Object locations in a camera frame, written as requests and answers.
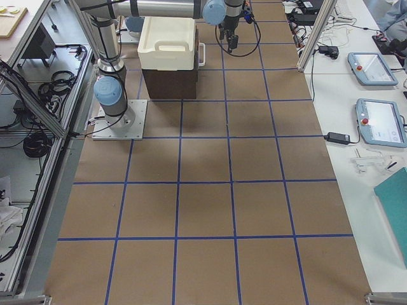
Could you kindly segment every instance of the blue joint cap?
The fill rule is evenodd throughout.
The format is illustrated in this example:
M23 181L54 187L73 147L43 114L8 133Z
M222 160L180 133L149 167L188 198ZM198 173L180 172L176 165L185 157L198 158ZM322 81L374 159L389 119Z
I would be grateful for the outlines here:
M221 24L226 16L226 5L223 0L208 0L203 7L203 19L210 25Z
M111 76L104 76L93 86L93 93L104 106L115 105L121 98L122 91L119 81Z

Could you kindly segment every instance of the teal mat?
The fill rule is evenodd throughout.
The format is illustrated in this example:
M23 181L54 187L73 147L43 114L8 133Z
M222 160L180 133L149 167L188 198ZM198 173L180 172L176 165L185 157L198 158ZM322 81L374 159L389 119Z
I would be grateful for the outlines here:
M407 168L375 187L407 267Z

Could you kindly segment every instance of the white plastic container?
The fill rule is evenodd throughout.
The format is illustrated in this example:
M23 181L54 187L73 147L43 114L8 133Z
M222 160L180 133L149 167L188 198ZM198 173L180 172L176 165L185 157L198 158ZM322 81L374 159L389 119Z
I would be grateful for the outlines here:
M138 52L143 69L193 70L195 21L191 18L146 17Z

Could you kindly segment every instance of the gray floor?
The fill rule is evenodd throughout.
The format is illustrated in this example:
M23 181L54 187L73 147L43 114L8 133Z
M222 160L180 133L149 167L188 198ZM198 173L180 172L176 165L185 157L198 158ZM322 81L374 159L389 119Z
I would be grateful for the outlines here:
M368 7L375 21L382 18L384 14L386 14L386 11L392 7L392 5L385 0L363 0L363 2Z

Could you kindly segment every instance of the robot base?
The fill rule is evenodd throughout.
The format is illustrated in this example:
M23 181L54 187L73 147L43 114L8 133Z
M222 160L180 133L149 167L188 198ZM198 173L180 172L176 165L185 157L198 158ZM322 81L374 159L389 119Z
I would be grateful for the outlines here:
M141 140L144 131L144 122L147 112L147 100L128 100L128 106L134 111L135 119L130 126L124 126L122 128L106 128L109 125L102 119L96 121L95 130L102 130L94 133L92 138L94 140ZM98 116L104 116L102 107L99 109Z

